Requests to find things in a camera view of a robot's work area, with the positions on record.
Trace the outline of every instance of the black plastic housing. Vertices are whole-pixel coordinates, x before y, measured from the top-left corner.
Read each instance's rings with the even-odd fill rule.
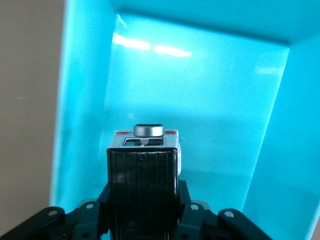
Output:
[[[166,240],[178,220],[176,148],[107,150],[113,240]]]

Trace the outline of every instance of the metal screw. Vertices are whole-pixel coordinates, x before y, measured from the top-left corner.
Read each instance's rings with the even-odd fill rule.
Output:
[[[92,209],[95,205],[93,203],[89,203],[85,206],[86,209]]]
[[[57,210],[52,210],[52,211],[50,211],[50,212],[48,213],[48,216],[51,217],[51,216],[56,215],[57,213],[58,213]]]
[[[226,215],[227,218],[234,218],[235,215],[232,211],[225,211],[224,215]]]
[[[191,205],[190,205],[190,208],[191,208],[192,210],[194,210],[194,211],[199,210],[199,207],[198,207],[197,204],[191,204]]]

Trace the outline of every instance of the beige wall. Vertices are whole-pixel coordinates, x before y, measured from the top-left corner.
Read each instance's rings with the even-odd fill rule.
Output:
[[[63,10],[0,1],[0,235],[48,206]]]

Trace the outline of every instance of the cyan panel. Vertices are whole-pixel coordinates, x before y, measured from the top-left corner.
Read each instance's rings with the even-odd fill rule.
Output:
[[[107,180],[97,141],[114,26],[108,2],[66,2],[50,204],[67,212],[97,195],[97,179]]]
[[[119,13],[111,49],[102,149],[136,123],[176,128],[192,198],[241,210],[288,47]]]
[[[318,0],[110,0],[118,11],[297,43],[320,32]]]
[[[319,218],[319,43],[290,49],[243,209],[273,239],[310,239]]]

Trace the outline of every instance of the silver cylinder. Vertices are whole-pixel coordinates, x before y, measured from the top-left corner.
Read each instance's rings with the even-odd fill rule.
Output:
[[[162,124],[137,124],[133,127],[133,134],[136,137],[161,137],[165,134]]]

